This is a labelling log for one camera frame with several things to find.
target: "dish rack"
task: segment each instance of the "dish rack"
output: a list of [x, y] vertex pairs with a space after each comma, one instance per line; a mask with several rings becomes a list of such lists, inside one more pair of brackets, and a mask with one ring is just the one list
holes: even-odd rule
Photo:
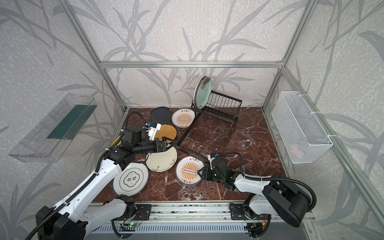
[[178, 140], [177, 148], [209, 164], [207, 155], [224, 153], [238, 120], [242, 100], [211, 91], [208, 103], [191, 109], [197, 113], [191, 125]]
[[243, 101], [240, 99], [233, 98], [223, 93], [211, 91], [208, 102], [202, 109], [194, 107], [193, 101], [191, 108], [194, 111], [218, 118], [226, 123], [236, 124], [237, 115], [242, 102]]
[[280, 93], [272, 117], [294, 164], [314, 162], [333, 146], [315, 113], [297, 91]]

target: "light green plate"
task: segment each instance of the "light green plate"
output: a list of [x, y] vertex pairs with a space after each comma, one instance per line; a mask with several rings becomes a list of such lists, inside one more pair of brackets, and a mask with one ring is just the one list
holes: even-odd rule
[[204, 76], [195, 89], [194, 105], [195, 107], [202, 109], [208, 102], [209, 96], [212, 91], [211, 78]]

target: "clear acrylic shelf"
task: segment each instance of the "clear acrylic shelf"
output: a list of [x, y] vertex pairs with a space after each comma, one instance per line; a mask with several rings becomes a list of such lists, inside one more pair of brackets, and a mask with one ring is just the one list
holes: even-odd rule
[[57, 162], [97, 105], [67, 94], [9, 153], [22, 162]]

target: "plate with orange sunburst design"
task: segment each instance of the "plate with orange sunburst design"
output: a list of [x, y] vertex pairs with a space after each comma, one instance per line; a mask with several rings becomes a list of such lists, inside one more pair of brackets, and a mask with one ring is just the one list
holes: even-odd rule
[[204, 167], [204, 163], [194, 157], [181, 159], [176, 166], [176, 177], [185, 185], [194, 185], [201, 181], [197, 172]]
[[195, 119], [195, 112], [188, 108], [179, 109], [172, 115], [172, 123], [176, 127], [186, 128]]

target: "black metal dish rack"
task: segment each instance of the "black metal dish rack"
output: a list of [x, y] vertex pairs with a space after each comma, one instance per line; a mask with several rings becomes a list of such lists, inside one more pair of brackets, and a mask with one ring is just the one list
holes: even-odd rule
[[191, 109], [197, 114], [192, 124], [178, 140], [177, 148], [209, 164], [207, 154], [224, 153], [237, 123], [242, 100], [211, 91], [208, 103]]

